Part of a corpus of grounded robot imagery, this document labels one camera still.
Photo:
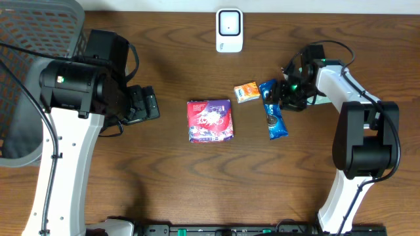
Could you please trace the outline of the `orange Kleenex tissue pack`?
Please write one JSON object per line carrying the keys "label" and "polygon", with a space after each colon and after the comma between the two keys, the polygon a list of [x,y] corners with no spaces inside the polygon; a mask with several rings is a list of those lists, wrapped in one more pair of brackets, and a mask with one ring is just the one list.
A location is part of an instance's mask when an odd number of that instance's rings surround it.
{"label": "orange Kleenex tissue pack", "polygon": [[234,93],[239,104],[258,99],[261,95],[256,82],[235,86]]}

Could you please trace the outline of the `blue Oreo cookie pack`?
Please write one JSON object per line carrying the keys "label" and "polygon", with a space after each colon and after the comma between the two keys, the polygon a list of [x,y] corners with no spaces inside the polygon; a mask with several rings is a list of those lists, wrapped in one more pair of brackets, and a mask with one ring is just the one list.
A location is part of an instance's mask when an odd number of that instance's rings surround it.
{"label": "blue Oreo cookie pack", "polygon": [[269,80],[259,85],[259,90],[262,95],[263,106],[266,113],[266,122],[268,125],[268,134],[271,140],[288,136],[282,112],[279,105],[279,99],[275,100],[274,86],[277,85],[275,79]]}

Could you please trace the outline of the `red purple pad package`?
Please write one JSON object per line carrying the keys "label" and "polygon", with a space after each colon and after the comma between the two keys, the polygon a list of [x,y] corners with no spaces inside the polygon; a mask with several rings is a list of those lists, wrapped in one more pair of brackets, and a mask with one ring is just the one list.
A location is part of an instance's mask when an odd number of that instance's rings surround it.
{"label": "red purple pad package", "polygon": [[192,143],[226,142],[234,137],[230,100],[187,102],[187,120]]}

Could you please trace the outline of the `teal wipes packet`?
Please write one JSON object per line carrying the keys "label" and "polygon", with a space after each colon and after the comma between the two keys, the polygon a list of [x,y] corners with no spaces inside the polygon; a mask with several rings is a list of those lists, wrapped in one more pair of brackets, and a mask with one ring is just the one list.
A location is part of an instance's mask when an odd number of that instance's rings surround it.
{"label": "teal wipes packet", "polygon": [[302,109],[308,106],[330,103],[330,99],[316,88],[317,69],[313,66],[299,68],[297,80],[297,99]]}

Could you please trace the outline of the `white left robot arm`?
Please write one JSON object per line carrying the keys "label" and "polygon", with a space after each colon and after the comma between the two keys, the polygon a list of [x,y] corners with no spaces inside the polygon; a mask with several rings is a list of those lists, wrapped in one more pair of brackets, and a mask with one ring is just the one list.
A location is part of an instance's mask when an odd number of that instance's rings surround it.
{"label": "white left robot arm", "polygon": [[39,74],[42,158],[24,235],[136,235],[123,217],[85,222],[85,197],[96,141],[109,127],[160,116],[152,87],[130,85],[125,71],[135,47],[122,36],[94,29],[81,56],[55,59]]}

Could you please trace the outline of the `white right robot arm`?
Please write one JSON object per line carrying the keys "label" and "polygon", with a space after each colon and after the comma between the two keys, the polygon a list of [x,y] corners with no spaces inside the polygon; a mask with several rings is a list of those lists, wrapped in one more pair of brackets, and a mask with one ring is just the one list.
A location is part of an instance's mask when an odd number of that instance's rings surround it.
{"label": "white right robot arm", "polygon": [[264,97],[266,105],[302,111],[318,97],[326,97],[339,112],[332,145],[335,179],[317,220],[306,233],[345,235],[366,191],[392,177],[401,161],[398,135],[399,107],[383,102],[360,85],[348,64],[325,56],[323,41],[300,49],[283,68],[284,79],[275,82]]}

